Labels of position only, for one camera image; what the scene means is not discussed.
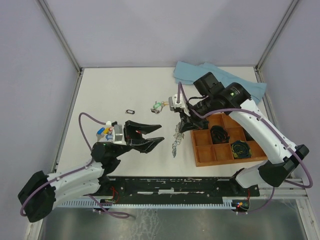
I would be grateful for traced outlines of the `large keyring holder blue handle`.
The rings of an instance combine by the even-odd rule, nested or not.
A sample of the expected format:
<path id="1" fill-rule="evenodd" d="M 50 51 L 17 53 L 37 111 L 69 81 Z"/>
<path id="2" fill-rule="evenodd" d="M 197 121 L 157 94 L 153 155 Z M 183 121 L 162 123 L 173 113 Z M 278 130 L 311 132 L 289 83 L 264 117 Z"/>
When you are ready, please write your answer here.
<path id="1" fill-rule="evenodd" d="M 181 122 L 179 122 L 176 127 L 175 127 L 175 132 L 174 132 L 174 141 L 171 145 L 171 153 L 173 158 L 175 158 L 177 156 L 177 147 L 181 144 L 181 141 L 184 139 L 184 134 L 180 132 L 180 126 L 181 126 Z"/>

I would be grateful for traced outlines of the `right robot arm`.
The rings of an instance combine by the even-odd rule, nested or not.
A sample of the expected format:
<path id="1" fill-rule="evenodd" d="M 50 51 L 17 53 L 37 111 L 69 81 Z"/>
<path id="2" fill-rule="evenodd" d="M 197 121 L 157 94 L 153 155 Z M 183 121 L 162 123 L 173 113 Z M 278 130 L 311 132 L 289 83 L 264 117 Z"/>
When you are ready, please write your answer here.
<path id="1" fill-rule="evenodd" d="M 274 188 L 288 183 L 288 176 L 298 167 L 304 170 L 304 158 L 310 150 L 304 144 L 297 145 L 285 137 L 261 113 L 251 94 L 239 83 L 224 86 L 208 72 L 194 83 L 202 98 L 190 104 L 182 83 L 178 83 L 173 96 L 172 110 L 180 115 L 179 132 L 202 130 L 209 124 L 207 117 L 225 113 L 243 127 L 264 151 L 267 160 L 250 168 L 238 170 L 229 183 L 231 193 L 242 195 L 253 185 L 266 183 Z"/>

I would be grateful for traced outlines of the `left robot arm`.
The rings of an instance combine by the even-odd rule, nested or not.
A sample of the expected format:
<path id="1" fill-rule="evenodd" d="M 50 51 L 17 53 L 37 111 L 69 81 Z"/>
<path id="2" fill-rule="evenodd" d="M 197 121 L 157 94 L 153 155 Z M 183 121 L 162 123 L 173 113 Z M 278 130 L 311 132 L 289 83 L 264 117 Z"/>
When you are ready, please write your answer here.
<path id="1" fill-rule="evenodd" d="M 55 207 L 69 200 L 98 193 L 106 195 L 111 183 L 104 179 L 121 163 L 119 156 L 135 150 L 151 152 L 164 137 L 144 138 L 162 126 L 128 120 L 124 125 L 107 121 L 104 128 L 111 131 L 111 141 L 97 141 L 90 149 L 91 159 L 71 170 L 45 174 L 34 173 L 18 193 L 20 215 L 34 223 L 44 219 Z"/>

